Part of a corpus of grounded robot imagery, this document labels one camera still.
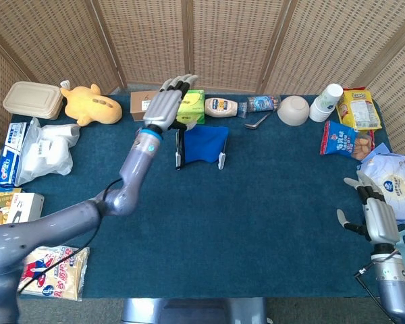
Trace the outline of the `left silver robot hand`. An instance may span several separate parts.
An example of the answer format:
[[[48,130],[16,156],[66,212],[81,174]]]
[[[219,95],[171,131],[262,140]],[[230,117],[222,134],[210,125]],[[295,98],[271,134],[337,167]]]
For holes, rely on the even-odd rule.
[[[185,129],[176,117],[183,98],[197,80],[197,75],[186,74],[164,81],[144,114],[144,127],[159,134],[172,128]]]

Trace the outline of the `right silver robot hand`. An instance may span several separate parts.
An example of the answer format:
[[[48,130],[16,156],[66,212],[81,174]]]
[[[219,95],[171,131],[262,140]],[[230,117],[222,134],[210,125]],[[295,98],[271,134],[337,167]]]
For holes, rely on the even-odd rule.
[[[357,179],[344,178],[344,183],[358,193],[364,213],[364,225],[356,225],[346,219],[341,209],[336,211],[340,225],[351,232],[364,236],[372,245],[390,244],[400,240],[393,208],[386,203],[382,190],[362,171],[356,172]]]

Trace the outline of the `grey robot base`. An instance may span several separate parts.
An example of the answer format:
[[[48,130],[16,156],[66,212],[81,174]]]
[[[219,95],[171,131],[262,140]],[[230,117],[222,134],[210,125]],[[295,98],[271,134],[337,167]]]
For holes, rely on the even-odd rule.
[[[121,324],[273,324],[256,298],[128,298]]]

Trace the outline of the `brown cardboard box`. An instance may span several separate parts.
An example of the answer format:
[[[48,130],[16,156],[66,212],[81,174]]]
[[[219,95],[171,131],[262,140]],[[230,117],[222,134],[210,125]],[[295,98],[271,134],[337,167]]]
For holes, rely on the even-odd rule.
[[[130,114],[135,122],[141,122],[157,90],[133,91],[130,93]]]

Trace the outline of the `green tissue pack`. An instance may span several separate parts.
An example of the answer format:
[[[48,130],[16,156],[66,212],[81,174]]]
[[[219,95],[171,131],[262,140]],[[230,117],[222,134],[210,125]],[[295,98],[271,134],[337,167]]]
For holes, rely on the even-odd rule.
[[[205,91],[189,90],[182,99],[176,119],[183,124],[205,123]]]

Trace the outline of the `pale blue tissue bag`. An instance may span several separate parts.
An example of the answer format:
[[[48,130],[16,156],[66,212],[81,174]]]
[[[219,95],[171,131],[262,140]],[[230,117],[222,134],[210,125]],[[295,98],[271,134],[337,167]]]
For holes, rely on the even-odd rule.
[[[405,156],[392,153],[385,143],[376,146],[357,167],[382,191],[398,224],[405,224]]]

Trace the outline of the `mayonnaise squeeze bottle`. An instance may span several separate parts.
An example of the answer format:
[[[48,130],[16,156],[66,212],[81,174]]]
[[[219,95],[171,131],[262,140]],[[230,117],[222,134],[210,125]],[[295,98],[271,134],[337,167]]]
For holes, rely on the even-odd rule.
[[[240,117],[247,116],[247,103],[238,103],[224,98],[209,98],[205,100],[205,114],[211,117]]]

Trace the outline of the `woven folding screen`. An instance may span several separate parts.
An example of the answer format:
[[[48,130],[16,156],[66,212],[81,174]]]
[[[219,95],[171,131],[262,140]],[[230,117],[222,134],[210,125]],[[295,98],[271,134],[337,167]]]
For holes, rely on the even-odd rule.
[[[405,0],[0,0],[0,144],[14,82],[115,90],[185,73],[253,93],[367,87],[405,155]]]

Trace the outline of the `yellow plush toy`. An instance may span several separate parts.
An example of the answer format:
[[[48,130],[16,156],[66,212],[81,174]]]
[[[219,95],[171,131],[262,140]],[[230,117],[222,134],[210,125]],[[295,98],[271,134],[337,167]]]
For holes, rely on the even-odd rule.
[[[92,122],[115,124],[122,118],[121,105],[103,96],[97,84],[77,86],[71,90],[61,87],[60,92],[67,101],[65,114],[81,127]]]

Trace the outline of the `blue cookie bag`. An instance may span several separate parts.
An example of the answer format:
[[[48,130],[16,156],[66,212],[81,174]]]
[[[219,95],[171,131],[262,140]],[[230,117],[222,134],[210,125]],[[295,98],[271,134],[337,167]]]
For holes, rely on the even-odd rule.
[[[358,131],[349,126],[326,121],[321,141],[321,155],[342,155],[362,161],[375,148],[372,130]]]

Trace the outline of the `dark metal ladle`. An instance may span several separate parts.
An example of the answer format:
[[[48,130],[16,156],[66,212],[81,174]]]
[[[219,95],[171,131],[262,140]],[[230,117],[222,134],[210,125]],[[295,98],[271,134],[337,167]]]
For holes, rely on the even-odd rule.
[[[262,118],[260,118],[260,120],[257,121],[255,124],[245,124],[244,127],[245,127],[246,129],[249,129],[249,130],[255,130],[255,129],[257,129],[272,113],[273,113],[273,112],[271,111],[271,112],[265,114]]]

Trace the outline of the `small plastic packet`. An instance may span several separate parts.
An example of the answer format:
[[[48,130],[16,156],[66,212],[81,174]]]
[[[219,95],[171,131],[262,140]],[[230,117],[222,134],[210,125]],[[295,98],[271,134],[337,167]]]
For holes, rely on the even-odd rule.
[[[276,111],[279,109],[281,97],[279,95],[259,95],[248,97],[247,112]]]

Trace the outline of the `yellow snack bag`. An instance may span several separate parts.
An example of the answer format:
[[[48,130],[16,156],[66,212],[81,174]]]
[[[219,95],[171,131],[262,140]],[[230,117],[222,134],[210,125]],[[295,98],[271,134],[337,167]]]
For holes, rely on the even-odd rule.
[[[347,88],[336,106],[340,123],[358,131],[382,129],[381,120],[366,88]]]

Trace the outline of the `white plastic bag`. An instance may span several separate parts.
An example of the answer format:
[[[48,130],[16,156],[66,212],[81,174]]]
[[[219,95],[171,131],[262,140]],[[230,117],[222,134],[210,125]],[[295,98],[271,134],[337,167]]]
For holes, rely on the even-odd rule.
[[[14,185],[21,186],[49,173],[69,174],[73,167],[70,149],[79,137],[77,124],[41,126],[37,118],[32,118],[22,144]]]

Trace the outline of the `stack of paper cups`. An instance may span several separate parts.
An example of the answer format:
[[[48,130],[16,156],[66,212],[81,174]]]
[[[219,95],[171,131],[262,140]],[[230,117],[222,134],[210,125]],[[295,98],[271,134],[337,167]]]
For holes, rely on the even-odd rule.
[[[324,122],[335,109],[343,92],[344,89],[339,84],[331,83],[326,86],[310,106],[309,117],[314,122]]]

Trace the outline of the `beige bowl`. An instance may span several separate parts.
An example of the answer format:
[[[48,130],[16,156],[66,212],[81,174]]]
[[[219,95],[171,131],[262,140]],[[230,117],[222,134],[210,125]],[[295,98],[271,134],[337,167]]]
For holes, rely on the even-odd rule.
[[[277,115],[286,125],[301,126],[307,121],[309,112],[307,101],[303,97],[292,95],[281,101]]]

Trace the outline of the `beige lidded lunch box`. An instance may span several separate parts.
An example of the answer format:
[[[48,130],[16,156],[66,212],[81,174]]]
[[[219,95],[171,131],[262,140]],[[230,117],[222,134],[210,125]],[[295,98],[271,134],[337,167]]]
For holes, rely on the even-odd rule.
[[[57,86],[19,81],[11,86],[3,107],[11,114],[55,120],[59,117],[62,99]]]

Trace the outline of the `teal carpet table cover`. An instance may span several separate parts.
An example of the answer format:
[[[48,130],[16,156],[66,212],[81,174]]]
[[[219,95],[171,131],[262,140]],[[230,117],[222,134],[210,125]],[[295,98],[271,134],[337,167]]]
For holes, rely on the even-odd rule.
[[[223,169],[175,168],[176,133],[163,135],[129,216],[106,216],[68,242],[90,247],[87,298],[362,297],[354,273],[371,245],[338,222],[361,223],[344,178],[357,162],[321,155],[324,125],[287,126],[271,115],[256,130],[225,126]]]

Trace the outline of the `blue white toothpaste box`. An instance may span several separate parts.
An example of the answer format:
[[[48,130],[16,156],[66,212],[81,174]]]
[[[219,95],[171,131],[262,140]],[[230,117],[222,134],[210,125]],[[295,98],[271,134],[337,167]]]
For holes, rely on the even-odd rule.
[[[0,187],[14,187],[27,123],[10,123],[0,157]]]

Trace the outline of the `beige noodle bag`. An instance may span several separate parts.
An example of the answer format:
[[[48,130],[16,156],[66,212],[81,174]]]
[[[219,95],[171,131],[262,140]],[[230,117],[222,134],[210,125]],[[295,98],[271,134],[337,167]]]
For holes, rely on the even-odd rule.
[[[18,289],[35,296],[81,300],[90,248],[72,256],[75,251],[69,246],[37,248],[24,261]]]

